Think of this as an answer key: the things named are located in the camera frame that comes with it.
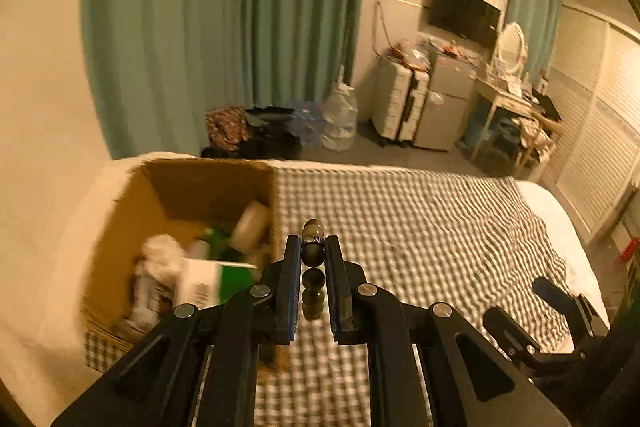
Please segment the black dumbbell shaped object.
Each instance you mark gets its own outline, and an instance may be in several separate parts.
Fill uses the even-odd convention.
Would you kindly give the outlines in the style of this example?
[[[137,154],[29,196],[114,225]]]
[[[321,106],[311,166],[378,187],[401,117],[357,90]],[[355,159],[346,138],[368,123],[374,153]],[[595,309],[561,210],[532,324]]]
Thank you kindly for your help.
[[[326,274],[321,269],[326,260],[326,234],[322,222],[317,218],[309,219],[303,226],[300,259],[306,267],[302,275],[303,314],[307,321],[319,320],[326,283]]]

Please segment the white blue plush toy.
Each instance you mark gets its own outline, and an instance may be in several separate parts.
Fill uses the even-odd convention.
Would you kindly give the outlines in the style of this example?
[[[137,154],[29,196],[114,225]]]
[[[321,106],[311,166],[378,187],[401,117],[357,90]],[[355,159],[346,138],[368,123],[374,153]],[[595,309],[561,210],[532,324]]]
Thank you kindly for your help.
[[[145,239],[142,256],[151,277],[167,283],[180,272],[184,250],[174,236],[156,234]]]

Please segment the green white box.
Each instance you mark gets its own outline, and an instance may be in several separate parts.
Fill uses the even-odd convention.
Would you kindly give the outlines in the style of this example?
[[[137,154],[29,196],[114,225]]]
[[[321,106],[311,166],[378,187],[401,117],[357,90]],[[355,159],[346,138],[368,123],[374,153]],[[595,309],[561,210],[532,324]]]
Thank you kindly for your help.
[[[257,272],[255,265],[244,262],[184,258],[172,303],[191,303],[198,309],[222,305],[252,286]]]

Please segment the green checkered cloth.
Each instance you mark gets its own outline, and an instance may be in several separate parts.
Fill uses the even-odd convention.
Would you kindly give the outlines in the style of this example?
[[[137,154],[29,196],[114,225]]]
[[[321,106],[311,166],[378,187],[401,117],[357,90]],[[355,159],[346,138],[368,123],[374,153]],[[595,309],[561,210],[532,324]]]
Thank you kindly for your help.
[[[281,244],[317,218],[347,260],[405,303],[445,300],[474,325],[499,306],[544,350],[570,340],[563,317],[533,293],[536,277],[569,287],[566,263],[520,181],[423,170],[274,169]]]

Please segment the white tape roll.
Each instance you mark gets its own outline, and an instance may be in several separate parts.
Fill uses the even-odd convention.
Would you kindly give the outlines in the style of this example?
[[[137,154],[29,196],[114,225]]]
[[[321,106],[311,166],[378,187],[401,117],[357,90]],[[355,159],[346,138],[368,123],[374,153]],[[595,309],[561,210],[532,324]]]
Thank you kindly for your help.
[[[229,246],[242,254],[257,248],[271,222],[270,209],[257,200],[250,202],[233,229]]]

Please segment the white louvered wardrobe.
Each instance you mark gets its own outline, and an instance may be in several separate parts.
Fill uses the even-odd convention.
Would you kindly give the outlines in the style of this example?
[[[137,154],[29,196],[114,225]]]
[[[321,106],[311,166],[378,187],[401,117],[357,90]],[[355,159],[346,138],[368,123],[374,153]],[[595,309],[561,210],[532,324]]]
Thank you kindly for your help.
[[[639,187],[639,34],[563,5],[548,78],[565,132],[542,183],[589,243]]]

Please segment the brown cardboard box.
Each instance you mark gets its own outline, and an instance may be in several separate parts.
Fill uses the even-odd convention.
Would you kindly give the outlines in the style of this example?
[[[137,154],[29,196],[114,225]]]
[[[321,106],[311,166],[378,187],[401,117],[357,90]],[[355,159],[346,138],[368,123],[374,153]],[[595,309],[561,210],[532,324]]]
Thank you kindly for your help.
[[[148,159],[127,167],[92,245],[80,306],[85,365],[103,373],[132,347],[118,328],[131,311],[131,277],[145,239],[166,233],[189,248],[208,229],[230,233],[252,202],[269,209],[262,240],[268,258],[277,259],[277,175],[265,161]]]

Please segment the wooden chair with clothes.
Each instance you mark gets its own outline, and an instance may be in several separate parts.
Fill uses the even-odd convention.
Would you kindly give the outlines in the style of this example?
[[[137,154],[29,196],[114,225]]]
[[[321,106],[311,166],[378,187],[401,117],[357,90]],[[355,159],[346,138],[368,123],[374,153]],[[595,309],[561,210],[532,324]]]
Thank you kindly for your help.
[[[537,183],[565,133],[565,124],[539,112],[533,112],[529,117],[514,118],[513,121],[520,132],[518,145],[521,150],[516,155],[512,176]]]

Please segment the patterned brown bag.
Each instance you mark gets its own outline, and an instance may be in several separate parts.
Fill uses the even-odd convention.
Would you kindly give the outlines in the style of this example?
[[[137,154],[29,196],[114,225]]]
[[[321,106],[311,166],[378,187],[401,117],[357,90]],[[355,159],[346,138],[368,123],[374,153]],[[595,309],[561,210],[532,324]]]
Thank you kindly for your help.
[[[238,153],[252,137],[245,109],[240,106],[210,110],[206,114],[206,128],[209,145],[224,153]]]

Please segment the clear water jug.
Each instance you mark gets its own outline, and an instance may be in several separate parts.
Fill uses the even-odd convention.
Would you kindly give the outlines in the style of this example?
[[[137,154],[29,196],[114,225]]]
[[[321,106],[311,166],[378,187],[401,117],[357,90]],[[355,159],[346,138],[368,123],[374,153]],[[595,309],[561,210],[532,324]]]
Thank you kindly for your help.
[[[334,152],[349,150],[357,134],[357,120],[355,90],[344,82],[335,83],[322,107],[322,146]]]

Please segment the white dressing table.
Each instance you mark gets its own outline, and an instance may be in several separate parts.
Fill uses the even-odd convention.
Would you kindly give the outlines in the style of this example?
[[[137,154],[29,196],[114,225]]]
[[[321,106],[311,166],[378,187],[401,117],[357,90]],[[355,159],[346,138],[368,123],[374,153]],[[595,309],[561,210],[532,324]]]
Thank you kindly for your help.
[[[484,100],[489,104],[488,112],[481,124],[478,123],[478,119],[475,117],[478,102],[480,100]],[[489,83],[487,80],[476,78],[474,83],[474,96],[472,98],[470,119],[465,132],[466,136],[476,136],[470,156],[472,164],[474,164],[478,154],[480,153],[480,147],[487,140],[491,123],[494,120],[498,109],[504,109],[509,113],[523,118],[533,118],[535,115],[540,115],[538,108],[534,104],[525,101],[521,96],[516,96],[511,94],[509,91],[502,90],[494,84]]]

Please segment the grey mini fridge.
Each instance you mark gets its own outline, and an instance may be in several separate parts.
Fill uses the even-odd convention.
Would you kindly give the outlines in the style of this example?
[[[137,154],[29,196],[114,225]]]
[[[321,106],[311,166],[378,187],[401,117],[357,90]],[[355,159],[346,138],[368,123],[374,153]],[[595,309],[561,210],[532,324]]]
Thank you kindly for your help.
[[[413,145],[449,152],[459,138],[474,89],[475,68],[469,62],[431,51],[431,72]]]

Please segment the white oval vanity mirror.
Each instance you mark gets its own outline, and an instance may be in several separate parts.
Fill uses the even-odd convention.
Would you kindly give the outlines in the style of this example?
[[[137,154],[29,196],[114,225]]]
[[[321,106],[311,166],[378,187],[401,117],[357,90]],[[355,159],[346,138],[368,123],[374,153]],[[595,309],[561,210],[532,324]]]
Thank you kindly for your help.
[[[507,23],[498,35],[492,66],[499,76],[521,78],[528,57],[528,44],[518,23]]]

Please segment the large green curtain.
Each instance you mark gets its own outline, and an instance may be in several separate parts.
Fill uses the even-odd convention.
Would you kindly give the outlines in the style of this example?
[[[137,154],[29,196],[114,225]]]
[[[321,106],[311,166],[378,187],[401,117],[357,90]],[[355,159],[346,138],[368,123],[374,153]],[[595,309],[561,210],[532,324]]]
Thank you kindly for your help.
[[[351,80],[362,0],[81,0],[96,115],[115,159],[197,154],[226,106],[320,102]]]

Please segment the black wall television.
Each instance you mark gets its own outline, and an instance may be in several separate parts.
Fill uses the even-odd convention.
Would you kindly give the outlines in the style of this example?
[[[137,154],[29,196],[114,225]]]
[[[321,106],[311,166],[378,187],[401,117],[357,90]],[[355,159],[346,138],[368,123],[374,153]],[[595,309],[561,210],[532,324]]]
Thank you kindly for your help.
[[[501,11],[484,0],[432,0],[428,24],[493,49]]]

